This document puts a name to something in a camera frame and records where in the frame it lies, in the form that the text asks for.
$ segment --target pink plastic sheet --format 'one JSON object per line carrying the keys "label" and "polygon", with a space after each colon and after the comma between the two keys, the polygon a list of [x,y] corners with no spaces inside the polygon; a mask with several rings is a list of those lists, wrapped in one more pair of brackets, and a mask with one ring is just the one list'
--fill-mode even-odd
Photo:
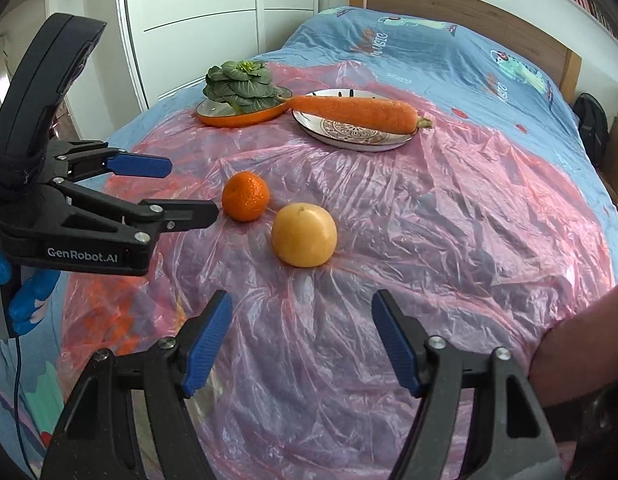
{"label": "pink plastic sheet", "polygon": [[[613,284],[608,248],[576,187],[502,133],[375,81],[361,64],[271,64],[296,93],[366,89],[410,102],[435,127],[380,154],[311,139],[287,113],[244,130],[168,118],[135,152],[169,156],[165,180],[112,177],[105,190],[142,198],[212,199],[238,171],[271,190],[251,224],[225,216],[206,231],[163,235],[145,278],[74,274],[60,374],[68,389],[91,352],[145,349],[201,312],[214,290],[234,301],[211,377],[190,406],[220,478],[385,479],[417,401],[397,384],[371,318],[388,288],[406,314],[462,349],[513,349],[525,367],[544,331]],[[269,233],[290,202],[326,208],[334,257],[292,269]],[[459,410],[446,478],[455,478],[470,402]]]}

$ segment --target white plate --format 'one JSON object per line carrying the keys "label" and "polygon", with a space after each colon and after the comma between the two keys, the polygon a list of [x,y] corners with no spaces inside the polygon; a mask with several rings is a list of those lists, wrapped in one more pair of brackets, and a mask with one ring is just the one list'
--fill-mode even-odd
{"label": "white plate", "polygon": [[[334,88],[318,90],[307,95],[317,96],[340,96],[347,97],[372,97],[386,99],[381,95],[364,90],[352,90],[349,88]],[[404,146],[414,136],[402,136],[360,128],[351,124],[338,123],[321,117],[316,117],[294,110],[294,118],[314,139],[343,150],[356,152],[386,152]]]}

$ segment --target backpack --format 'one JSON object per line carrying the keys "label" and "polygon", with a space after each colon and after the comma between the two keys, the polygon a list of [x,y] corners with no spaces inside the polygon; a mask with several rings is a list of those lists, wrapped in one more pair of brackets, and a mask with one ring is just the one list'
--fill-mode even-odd
{"label": "backpack", "polygon": [[605,158],[605,148],[609,141],[609,128],[605,110],[590,94],[580,94],[574,103],[574,113],[578,116],[578,132],[585,146],[585,152],[598,169]]}

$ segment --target hand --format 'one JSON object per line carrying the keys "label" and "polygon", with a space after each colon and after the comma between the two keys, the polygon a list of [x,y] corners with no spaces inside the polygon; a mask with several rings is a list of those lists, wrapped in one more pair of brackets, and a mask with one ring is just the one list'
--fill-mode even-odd
{"label": "hand", "polygon": [[[9,317],[18,335],[28,334],[42,321],[59,278],[59,270],[38,269],[22,284],[9,305]],[[0,285],[10,279],[11,264],[0,250]]]}

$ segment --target tangerine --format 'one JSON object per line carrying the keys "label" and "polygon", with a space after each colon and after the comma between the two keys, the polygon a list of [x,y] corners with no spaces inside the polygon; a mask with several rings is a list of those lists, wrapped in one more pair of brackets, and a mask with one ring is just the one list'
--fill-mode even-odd
{"label": "tangerine", "polygon": [[223,210],[238,222],[252,222],[269,204],[267,183],[255,173],[242,171],[233,175],[223,189]]}

